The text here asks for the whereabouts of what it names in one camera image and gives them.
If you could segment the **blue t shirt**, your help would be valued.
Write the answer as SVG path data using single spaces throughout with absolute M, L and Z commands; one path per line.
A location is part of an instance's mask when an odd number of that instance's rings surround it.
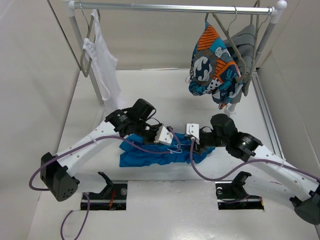
M 178 144 L 178 141 L 174 139 L 170 146 L 166 145 L 143 145 L 142 138 L 136 134 L 130 135 L 127 139 L 140 148 L 148 150 L 148 152 L 142 151 L 131 144 L 123 141 L 119 148 L 123 151 L 119 157 L 119 166 L 126 167 L 146 167 L 153 164 L 168 165 L 171 163 L 190 163 L 190 145 L 191 141 L 181 133 L 175 134 L 181 144 L 182 153 L 171 154 L 167 150 L 172 148 L 174 144 Z

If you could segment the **light blue wire hanger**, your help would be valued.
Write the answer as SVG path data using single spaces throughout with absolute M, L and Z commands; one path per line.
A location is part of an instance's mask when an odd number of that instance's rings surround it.
M 181 154 L 183 152 L 182 145 L 180 143 L 174 144 L 173 147 L 167 149 L 170 154 Z

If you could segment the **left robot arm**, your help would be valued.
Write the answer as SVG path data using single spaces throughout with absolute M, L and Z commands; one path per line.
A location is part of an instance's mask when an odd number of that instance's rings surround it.
M 105 117 L 92 132 L 55 155 L 45 153 L 40 160 L 40 179 L 54 198 L 65 201 L 78 190 L 81 181 L 75 177 L 81 167 L 108 145 L 108 140 L 122 140 L 130 135 L 142 138 L 145 144 L 154 144 L 161 124 L 147 121 L 156 108 L 139 98 L 132 107 L 116 109 Z

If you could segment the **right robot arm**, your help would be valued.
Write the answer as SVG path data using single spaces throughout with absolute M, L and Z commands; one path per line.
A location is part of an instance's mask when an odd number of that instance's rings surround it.
M 265 172 L 274 181 L 266 181 L 249 172 L 241 171 L 227 185 L 229 203 L 237 203 L 250 196 L 259 196 L 292 209 L 305 222 L 320 224 L 320 178 L 298 169 L 269 150 L 259 139 L 249 133 L 238 131 L 234 121 L 226 114 L 211 117 L 209 132 L 197 123 L 188 123 L 185 134 L 191 140 L 190 152 L 201 154 L 208 147 L 224 147 L 229 155 L 242 161 L 241 164 L 221 177 L 209 178 L 201 174 L 195 161 L 190 161 L 193 170 L 204 180 L 219 182 L 251 165 Z

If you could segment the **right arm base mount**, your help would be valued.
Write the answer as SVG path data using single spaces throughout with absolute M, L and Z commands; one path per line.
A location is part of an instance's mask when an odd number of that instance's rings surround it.
M 232 181 L 215 183 L 218 210 L 264 210 L 260 196 L 249 195 L 244 189 L 246 180 L 252 175 L 241 171 Z

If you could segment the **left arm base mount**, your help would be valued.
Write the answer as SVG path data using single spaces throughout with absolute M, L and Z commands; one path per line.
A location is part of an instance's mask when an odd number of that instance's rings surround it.
M 127 181 L 112 181 L 104 172 L 97 173 L 103 178 L 104 188 L 98 193 L 88 192 L 89 201 L 82 195 L 81 210 L 90 211 L 125 211 L 127 208 Z

